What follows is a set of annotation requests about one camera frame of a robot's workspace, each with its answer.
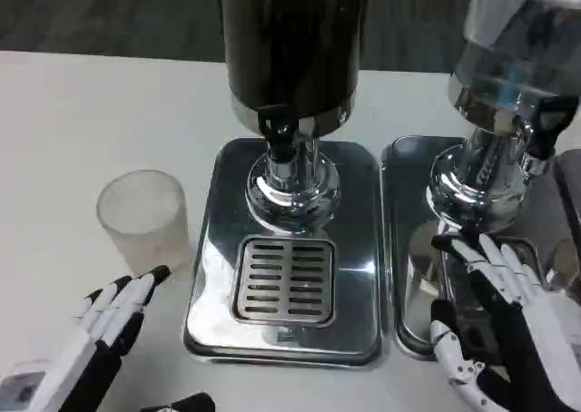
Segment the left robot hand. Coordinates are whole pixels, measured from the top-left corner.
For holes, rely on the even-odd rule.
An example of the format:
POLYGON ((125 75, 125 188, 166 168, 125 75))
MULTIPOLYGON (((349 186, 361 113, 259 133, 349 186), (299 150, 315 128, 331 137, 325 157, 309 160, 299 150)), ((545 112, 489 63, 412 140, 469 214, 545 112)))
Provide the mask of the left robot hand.
POLYGON ((170 274, 160 265, 86 295, 52 358, 18 365, 1 379, 1 409, 97 410, 140 334, 145 308, 170 274))

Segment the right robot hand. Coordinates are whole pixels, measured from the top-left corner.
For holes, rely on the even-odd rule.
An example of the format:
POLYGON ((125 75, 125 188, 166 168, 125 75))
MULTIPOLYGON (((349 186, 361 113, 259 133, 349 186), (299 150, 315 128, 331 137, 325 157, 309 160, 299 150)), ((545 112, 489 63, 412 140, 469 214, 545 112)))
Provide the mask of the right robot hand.
POLYGON ((463 349, 456 311, 431 304, 430 340, 446 378, 474 411, 577 411, 580 408, 580 307, 546 290, 506 243, 486 233, 447 232, 432 246, 458 260, 489 326, 506 375, 463 349))

